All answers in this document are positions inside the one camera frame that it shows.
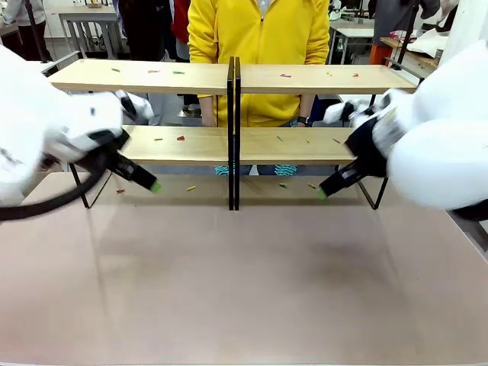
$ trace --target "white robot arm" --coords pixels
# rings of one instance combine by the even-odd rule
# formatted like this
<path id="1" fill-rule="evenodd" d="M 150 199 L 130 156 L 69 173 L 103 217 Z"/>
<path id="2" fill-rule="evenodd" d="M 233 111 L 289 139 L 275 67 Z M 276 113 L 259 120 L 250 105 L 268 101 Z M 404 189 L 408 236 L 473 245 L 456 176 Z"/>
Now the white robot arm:
<path id="1" fill-rule="evenodd" d="M 0 69 L 8 70 L 2 73 L 0 88 L 0 221 L 35 216 L 66 204 L 68 197 L 63 196 L 35 208 L 8 207 L 18 203 L 14 202 L 18 192 L 46 157 L 74 162 L 92 174 L 88 185 L 71 192 L 71 201 L 95 185 L 106 169 L 145 188 L 158 188 L 154 175 L 118 153 L 129 138 L 122 128 L 123 116 L 150 118 L 153 112 L 147 101 L 122 91 L 69 96 L 2 46 Z"/>
<path id="2" fill-rule="evenodd" d="M 326 196 L 363 177 L 389 176 L 423 206 L 488 219 L 488 43 L 480 41 L 432 73 L 408 95 L 388 91 L 367 108 L 328 109 L 326 122 L 349 120 L 346 146 L 357 157 L 321 184 Z"/>

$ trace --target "white table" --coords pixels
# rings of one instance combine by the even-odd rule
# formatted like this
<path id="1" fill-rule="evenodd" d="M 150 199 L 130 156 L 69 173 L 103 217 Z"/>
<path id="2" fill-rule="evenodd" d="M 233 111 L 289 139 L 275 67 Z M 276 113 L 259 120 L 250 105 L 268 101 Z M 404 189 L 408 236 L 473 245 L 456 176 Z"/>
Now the white table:
<path id="1" fill-rule="evenodd" d="M 90 23 L 98 24 L 101 28 L 101 35 L 103 37 L 105 47 L 107 48 L 108 58 L 116 59 L 116 51 L 114 48 L 120 50 L 122 48 L 122 36 L 118 25 L 117 14 L 112 6 L 103 6 L 97 9 L 90 9 L 86 6 L 82 7 L 66 7 L 66 8 L 52 8 L 48 10 L 51 14 L 57 14 L 59 21 L 63 28 L 65 41 L 68 44 L 68 36 L 64 22 L 68 24 L 68 29 L 71 38 L 77 50 L 81 50 L 85 57 L 85 51 L 89 50 L 89 42 L 87 43 L 85 35 L 88 39 L 92 39 L 92 31 Z M 76 36 L 75 26 L 79 33 L 79 39 Z"/>
<path id="2" fill-rule="evenodd" d="M 367 23 L 367 24 L 352 23 L 351 26 L 348 26 L 347 24 L 341 24 L 340 27 L 337 27 L 337 24 L 331 25 L 331 28 L 334 30 L 334 32 L 332 35 L 332 43 L 329 52 L 329 65 L 332 63 L 332 53 L 334 50 L 334 46 L 336 44 L 336 38 L 338 34 L 339 36 L 342 35 L 345 38 L 344 50 L 342 52 L 342 60 L 341 60 L 341 65 L 344 65 L 349 39 L 350 38 L 373 38 L 374 35 L 373 26 L 374 26 L 373 23 Z"/>

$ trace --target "green small object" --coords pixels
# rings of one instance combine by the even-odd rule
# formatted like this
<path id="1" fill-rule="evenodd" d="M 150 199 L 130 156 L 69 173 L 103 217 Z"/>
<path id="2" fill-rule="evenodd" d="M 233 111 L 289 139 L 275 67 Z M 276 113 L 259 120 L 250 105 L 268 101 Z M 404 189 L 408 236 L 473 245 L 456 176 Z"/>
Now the green small object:
<path id="1" fill-rule="evenodd" d="M 158 181 L 155 181 L 155 182 L 152 184 L 150 191 L 151 191 L 152 193 L 158 193 L 158 192 L 159 192 L 159 190 L 161 189 L 161 187 L 162 187 L 161 183 L 159 183 Z"/>
<path id="2" fill-rule="evenodd" d="M 327 196 L 325 194 L 325 192 L 322 190 L 322 188 L 319 188 L 317 190 L 317 197 L 321 200 L 321 201 L 325 201 L 327 199 Z"/>

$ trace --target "wooden shelf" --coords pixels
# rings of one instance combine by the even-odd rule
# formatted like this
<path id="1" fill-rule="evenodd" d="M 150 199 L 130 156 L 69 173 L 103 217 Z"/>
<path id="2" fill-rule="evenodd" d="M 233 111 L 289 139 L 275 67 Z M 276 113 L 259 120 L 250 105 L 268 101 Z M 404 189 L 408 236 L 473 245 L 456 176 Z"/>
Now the wooden shelf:
<path id="1" fill-rule="evenodd" d="M 244 65 L 243 94 L 383 94 L 391 88 L 414 92 L 416 86 L 386 66 Z"/>
<path id="2" fill-rule="evenodd" d="M 227 130 L 203 127 L 125 126 L 123 154 L 140 164 L 227 165 Z M 184 136 L 185 141 L 177 141 Z"/>
<path id="3" fill-rule="evenodd" d="M 224 64 L 80 59 L 50 76 L 49 80 L 59 89 L 78 92 L 122 89 L 131 93 L 225 95 L 228 68 Z"/>
<path id="4" fill-rule="evenodd" d="M 203 127 L 125 126 L 123 154 L 141 164 L 227 165 L 227 130 Z M 354 160 L 343 143 L 348 128 L 243 128 L 241 164 L 336 165 Z M 177 141 L 185 136 L 185 141 Z"/>
<path id="5" fill-rule="evenodd" d="M 354 157 L 341 143 L 351 131 L 337 127 L 242 128 L 241 164 L 349 164 Z"/>

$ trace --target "orange object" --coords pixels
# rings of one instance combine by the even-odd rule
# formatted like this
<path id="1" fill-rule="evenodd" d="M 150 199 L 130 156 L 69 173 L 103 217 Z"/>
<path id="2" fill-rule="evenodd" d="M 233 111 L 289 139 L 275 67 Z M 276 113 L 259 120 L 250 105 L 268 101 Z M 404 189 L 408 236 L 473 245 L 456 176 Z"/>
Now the orange object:
<path id="1" fill-rule="evenodd" d="M 369 58 L 370 65 L 382 65 L 383 59 L 385 57 L 391 56 L 391 47 L 382 47 L 373 45 L 373 49 L 371 50 L 371 56 Z"/>

